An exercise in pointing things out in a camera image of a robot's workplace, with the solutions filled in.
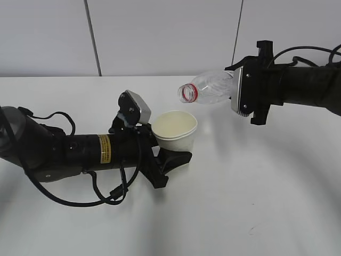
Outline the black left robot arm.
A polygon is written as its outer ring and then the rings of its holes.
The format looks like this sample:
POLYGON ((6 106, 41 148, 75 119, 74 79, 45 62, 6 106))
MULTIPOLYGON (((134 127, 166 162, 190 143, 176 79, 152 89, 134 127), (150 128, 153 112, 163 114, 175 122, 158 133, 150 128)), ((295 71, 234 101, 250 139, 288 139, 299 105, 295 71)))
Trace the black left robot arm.
POLYGON ((63 129, 39 124, 23 108, 2 107, 20 150, 39 182, 54 182, 83 171, 136 167, 154 188, 166 186, 169 171, 190 162, 189 151, 158 146, 150 125, 126 127, 115 118, 109 134, 67 135, 63 129))

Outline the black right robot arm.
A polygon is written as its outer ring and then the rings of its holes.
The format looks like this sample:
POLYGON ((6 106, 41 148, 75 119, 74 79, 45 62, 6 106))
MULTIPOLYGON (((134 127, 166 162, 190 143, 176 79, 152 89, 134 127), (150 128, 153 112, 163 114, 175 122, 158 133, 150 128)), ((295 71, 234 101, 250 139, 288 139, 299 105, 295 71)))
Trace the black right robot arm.
POLYGON ((246 56, 225 68, 233 73, 230 99, 235 113, 252 114, 254 125, 266 124, 270 106, 284 103, 325 108, 340 115, 340 62, 333 61, 340 55, 340 46, 332 50, 295 46, 274 54, 272 41, 258 41, 257 48, 257 56, 246 56), (275 63, 279 56, 297 49, 328 52, 328 62, 318 66, 294 56, 290 63, 275 63))

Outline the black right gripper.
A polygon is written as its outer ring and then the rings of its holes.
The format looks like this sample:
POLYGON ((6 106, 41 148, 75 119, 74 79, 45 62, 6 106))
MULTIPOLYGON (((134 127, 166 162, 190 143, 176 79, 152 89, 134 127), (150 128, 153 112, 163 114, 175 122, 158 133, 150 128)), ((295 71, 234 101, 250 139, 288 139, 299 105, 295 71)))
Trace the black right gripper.
POLYGON ((265 125, 272 105, 283 106, 280 99, 280 69, 273 66, 273 42, 258 41, 257 56, 246 56, 239 62, 225 67, 225 71, 235 71, 243 67, 241 80, 241 110, 253 114, 253 125, 265 125))

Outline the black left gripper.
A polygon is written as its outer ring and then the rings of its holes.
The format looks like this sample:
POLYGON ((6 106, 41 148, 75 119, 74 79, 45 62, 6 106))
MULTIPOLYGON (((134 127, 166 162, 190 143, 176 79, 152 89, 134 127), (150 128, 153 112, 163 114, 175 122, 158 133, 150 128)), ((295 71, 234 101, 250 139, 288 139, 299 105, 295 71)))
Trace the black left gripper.
POLYGON ((155 189, 166 187, 168 177, 165 174, 190 163, 192 158, 189 151, 160 148, 156 159, 152 148, 158 144, 149 123, 128 126, 122 119, 116 117, 112 121, 109 133, 113 139, 117 161, 123 167, 136 167, 155 189))

